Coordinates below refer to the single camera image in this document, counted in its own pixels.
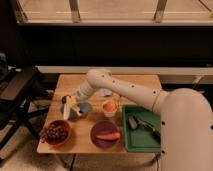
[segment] food item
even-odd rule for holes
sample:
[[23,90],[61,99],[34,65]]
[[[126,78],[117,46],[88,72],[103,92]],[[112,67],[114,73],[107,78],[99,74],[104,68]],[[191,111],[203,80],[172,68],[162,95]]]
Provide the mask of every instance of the food item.
[[119,139],[120,137],[121,137],[121,134],[119,132],[96,135],[96,138],[101,140],[108,140],[108,141],[114,141]]
[[68,131],[60,124],[50,124],[48,127],[44,127],[40,132],[41,142],[46,141],[63,141],[67,138]]
[[117,109],[117,106],[113,102],[107,102],[106,104],[103,105],[103,109],[107,112],[113,112]]

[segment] purple bowl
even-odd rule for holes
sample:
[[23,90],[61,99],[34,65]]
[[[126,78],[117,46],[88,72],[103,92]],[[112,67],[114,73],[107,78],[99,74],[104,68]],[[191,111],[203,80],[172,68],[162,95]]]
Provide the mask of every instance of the purple bowl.
[[97,147],[109,148],[115,145],[117,140],[114,141],[101,140],[96,138],[96,135],[109,134],[113,132],[118,132],[118,127],[114,123],[108,120],[99,121],[92,127],[90,132],[90,138],[93,144],[96,145]]

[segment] metal utensil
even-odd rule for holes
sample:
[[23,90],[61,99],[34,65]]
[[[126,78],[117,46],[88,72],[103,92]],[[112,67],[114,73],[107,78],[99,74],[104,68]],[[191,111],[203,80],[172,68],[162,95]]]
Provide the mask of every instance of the metal utensil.
[[129,118],[129,124],[132,129],[137,129],[140,125],[151,130],[153,137],[160,143],[160,132],[151,123],[137,118],[136,116],[131,116]]

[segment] dark background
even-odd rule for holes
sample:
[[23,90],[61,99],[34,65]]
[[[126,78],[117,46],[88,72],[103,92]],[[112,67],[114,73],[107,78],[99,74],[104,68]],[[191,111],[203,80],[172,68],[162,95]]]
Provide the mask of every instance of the dark background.
[[18,26],[0,1],[0,51],[9,65],[205,67],[212,26]]

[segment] bowl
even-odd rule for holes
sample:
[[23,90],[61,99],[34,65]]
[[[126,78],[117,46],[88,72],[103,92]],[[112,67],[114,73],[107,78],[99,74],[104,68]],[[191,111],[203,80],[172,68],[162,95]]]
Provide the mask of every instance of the bowl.
[[108,121],[108,120],[103,120],[97,122],[91,129],[90,132],[90,138],[93,142],[93,144],[99,148],[110,148],[116,144],[116,142],[119,140],[103,140],[97,138],[99,135],[106,135],[106,134],[111,134],[111,133],[119,133],[119,129],[117,125],[115,125],[113,122]]
[[111,118],[115,116],[118,106],[114,100],[106,100],[102,104],[102,110],[107,118]]
[[52,147],[63,145],[71,136],[71,127],[65,120],[55,120],[42,129],[41,140]]

